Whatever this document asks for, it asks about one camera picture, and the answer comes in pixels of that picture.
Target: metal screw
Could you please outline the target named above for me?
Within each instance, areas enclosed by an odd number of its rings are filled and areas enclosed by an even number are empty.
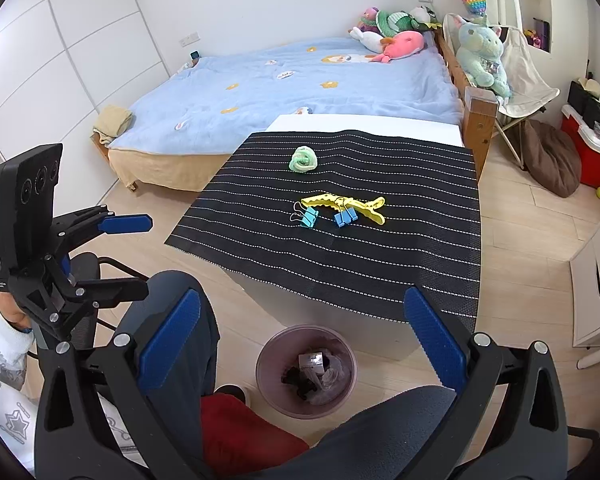
[[[549,351],[549,347],[543,341],[536,341],[534,343],[534,348],[539,354],[546,354]]]
[[[491,338],[482,332],[474,335],[474,341],[478,346],[489,346],[491,344]]]
[[[113,344],[115,346],[126,346],[129,344],[129,341],[131,341],[129,334],[118,334],[113,338]]]
[[[67,341],[61,341],[56,345],[56,352],[59,354],[64,354],[71,347]]]

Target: yellow hair clip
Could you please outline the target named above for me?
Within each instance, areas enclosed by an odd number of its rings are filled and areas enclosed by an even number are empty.
[[[355,198],[324,193],[322,195],[303,198],[301,203],[305,207],[323,205],[332,207],[337,211],[342,211],[342,209],[346,207],[352,207],[367,218],[373,220],[378,225],[383,225],[385,222],[384,216],[376,211],[376,209],[380,209],[384,205],[384,197],[382,196],[379,196],[371,202],[360,202],[360,200],[356,200]]]

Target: blue binder clip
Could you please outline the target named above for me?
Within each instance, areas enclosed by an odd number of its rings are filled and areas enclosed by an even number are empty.
[[[349,225],[351,222],[354,222],[358,219],[358,213],[356,213],[355,209],[353,209],[352,207],[345,208],[345,200],[346,197],[343,196],[339,196],[335,200],[336,205],[340,208],[340,212],[336,213],[333,216],[333,219],[335,220],[338,227],[344,227],[345,225]]]
[[[301,203],[294,204],[294,212],[291,213],[290,220],[292,222],[300,222],[302,227],[312,229],[315,221],[318,218],[318,211],[313,207],[304,207]]]
[[[336,224],[338,224],[338,227],[344,227],[345,225],[349,225],[351,222],[356,221],[358,219],[358,214],[355,209],[349,207],[340,213],[336,213],[333,216],[333,219],[336,221]]]

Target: white shirt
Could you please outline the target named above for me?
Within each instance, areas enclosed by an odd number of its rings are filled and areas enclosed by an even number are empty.
[[[38,404],[20,391],[27,373],[27,351],[32,344],[32,333],[19,332],[0,314],[0,436],[33,474]],[[118,410],[102,397],[100,403],[122,453],[129,460],[146,466]]]

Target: green rolled cloth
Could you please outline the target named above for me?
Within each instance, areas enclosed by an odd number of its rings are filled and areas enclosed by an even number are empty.
[[[296,173],[305,173],[306,171],[315,170],[318,166],[318,157],[315,156],[314,150],[308,146],[300,146],[291,157],[289,169]]]

